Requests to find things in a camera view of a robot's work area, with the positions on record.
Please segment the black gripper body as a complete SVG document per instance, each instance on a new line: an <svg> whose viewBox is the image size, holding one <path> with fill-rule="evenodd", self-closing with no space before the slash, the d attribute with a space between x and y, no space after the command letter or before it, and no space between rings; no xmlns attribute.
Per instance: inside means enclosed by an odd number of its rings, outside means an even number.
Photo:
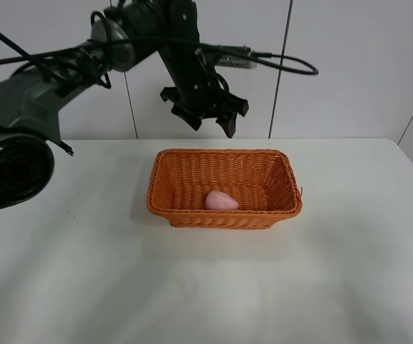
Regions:
<svg viewBox="0 0 413 344"><path fill-rule="evenodd" d="M216 117L217 107L228 94L228 84L198 47L197 7L194 1L166 1L168 36L184 44L168 44L159 50L174 87L182 100L202 117Z"/></svg>

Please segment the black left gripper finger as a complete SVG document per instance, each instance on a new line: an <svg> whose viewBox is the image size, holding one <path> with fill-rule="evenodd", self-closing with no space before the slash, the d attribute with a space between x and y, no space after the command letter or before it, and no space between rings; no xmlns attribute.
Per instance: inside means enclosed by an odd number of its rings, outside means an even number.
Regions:
<svg viewBox="0 0 413 344"><path fill-rule="evenodd" d="M171 102L173 107L171 113L181 118L192 129L198 130L201 127L202 119L201 113L193 108L189 107L181 98L181 95L176 87L165 87L160 93L161 99L164 102Z"/></svg>

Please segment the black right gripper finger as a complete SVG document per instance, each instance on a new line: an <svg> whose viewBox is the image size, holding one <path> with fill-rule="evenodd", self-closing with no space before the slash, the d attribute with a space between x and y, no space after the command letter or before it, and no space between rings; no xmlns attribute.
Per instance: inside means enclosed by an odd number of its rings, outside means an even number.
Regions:
<svg viewBox="0 0 413 344"><path fill-rule="evenodd" d="M237 116L244 117L248 110L249 103L247 100L229 93L217 107L216 123L228 138L233 138L236 132Z"/></svg>

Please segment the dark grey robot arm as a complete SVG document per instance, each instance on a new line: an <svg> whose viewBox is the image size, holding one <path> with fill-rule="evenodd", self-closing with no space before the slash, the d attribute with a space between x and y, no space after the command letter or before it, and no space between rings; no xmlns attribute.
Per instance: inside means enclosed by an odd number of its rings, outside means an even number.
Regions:
<svg viewBox="0 0 413 344"><path fill-rule="evenodd" d="M215 69L229 50L199 41L193 1L120 1L90 17L83 44L32 55L0 82L0 209L35 197L54 170L51 144L66 153L59 113L86 89L110 88L109 71L127 72L158 53L174 82L161 91L172 113L193 129L213 118L228 137L249 105L233 95Z"/></svg>

